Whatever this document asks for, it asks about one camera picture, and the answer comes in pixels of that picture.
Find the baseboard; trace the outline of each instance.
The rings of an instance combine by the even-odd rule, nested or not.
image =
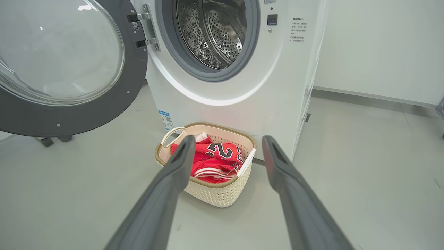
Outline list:
[[[331,88],[317,87],[317,86],[314,86],[313,89],[348,94],[348,95],[354,95],[354,96],[369,97],[369,98],[375,98],[375,99],[380,99],[380,100],[385,100],[385,101],[394,101],[394,102],[405,103],[405,104],[410,104],[410,105],[433,108],[433,109],[437,108],[437,105],[430,104],[430,103],[409,101],[409,100],[404,100],[404,99],[384,97],[384,96],[378,96],[378,95],[372,95],[372,94],[366,94],[366,93],[360,93],[360,92],[354,92],[354,91],[348,91],[348,90],[342,90],[342,89],[331,89]]]

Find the white wall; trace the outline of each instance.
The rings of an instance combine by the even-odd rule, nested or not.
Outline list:
[[[443,0],[332,0],[315,88],[438,105]]]

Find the door hinge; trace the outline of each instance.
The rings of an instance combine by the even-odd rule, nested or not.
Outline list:
[[[152,23],[152,18],[149,10],[149,6],[147,4],[142,4],[142,13],[140,14],[134,14],[134,15],[128,15],[128,22],[133,23],[140,21],[140,23],[143,22],[142,28],[145,33],[145,40],[137,41],[136,46],[138,48],[152,45],[154,46],[154,49],[156,51],[160,51],[160,47],[157,41],[156,31],[154,30],[154,26]]]

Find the basket handle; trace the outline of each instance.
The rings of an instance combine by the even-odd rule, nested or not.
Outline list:
[[[172,135],[174,132],[176,132],[177,130],[184,130],[186,131],[185,127],[177,127],[177,128],[173,128],[172,130],[170,130],[162,139],[162,142],[160,144],[162,144],[162,147],[167,148],[169,146],[171,146],[171,144],[173,144],[177,139],[179,139],[179,137],[183,134],[183,132],[176,138],[174,139],[170,144],[165,146],[165,142],[167,141],[168,137],[170,137],[170,135]]]

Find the woven basket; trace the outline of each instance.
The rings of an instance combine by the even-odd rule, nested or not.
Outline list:
[[[178,130],[182,130],[182,133],[170,144],[165,145],[167,138]],[[251,136],[219,125],[204,122],[192,123],[185,127],[175,128],[165,135],[162,142],[156,148],[156,160],[160,165],[164,166],[170,158],[171,144],[180,144],[185,136],[190,134],[197,136],[203,132],[207,133],[213,143],[231,142],[235,144],[242,149],[242,156],[246,160],[237,176],[224,183],[213,184],[190,177],[185,192],[216,207],[228,207],[239,197],[250,176],[251,164],[256,152],[256,143]]]

